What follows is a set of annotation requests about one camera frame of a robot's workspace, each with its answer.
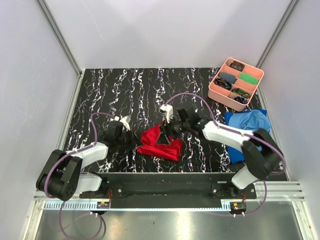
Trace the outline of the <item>red cloth napkin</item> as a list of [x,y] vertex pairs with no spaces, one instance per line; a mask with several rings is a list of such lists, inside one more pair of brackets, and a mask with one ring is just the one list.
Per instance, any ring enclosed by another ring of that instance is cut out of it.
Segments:
[[141,146],[137,148],[137,152],[142,155],[161,158],[173,162],[178,162],[182,152],[182,141],[172,136],[168,137],[168,143],[158,143],[161,136],[161,124],[146,130],[142,133],[140,142]]

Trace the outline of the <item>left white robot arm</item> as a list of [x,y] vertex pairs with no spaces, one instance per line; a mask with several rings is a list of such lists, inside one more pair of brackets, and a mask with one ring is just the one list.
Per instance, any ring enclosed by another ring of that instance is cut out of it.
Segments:
[[83,192],[103,198],[108,193],[108,186],[102,182],[102,177],[97,173],[82,172],[82,169],[106,159],[117,149],[133,148],[135,140],[129,123],[129,116],[113,120],[97,142],[74,151],[54,150],[36,181],[36,189],[49,198],[64,202]]

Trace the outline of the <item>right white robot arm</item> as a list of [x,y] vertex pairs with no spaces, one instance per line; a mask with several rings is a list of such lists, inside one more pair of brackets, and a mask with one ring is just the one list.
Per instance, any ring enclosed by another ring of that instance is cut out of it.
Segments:
[[177,139],[183,133],[190,133],[200,139],[230,146],[243,154],[245,166],[230,181],[222,184],[222,197],[240,198],[246,187],[266,180],[275,167],[284,161],[283,153],[265,129],[237,129],[200,117],[193,109],[179,109],[174,114],[169,104],[163,104],[160,112],[164,115],[160,131],[167,138]]

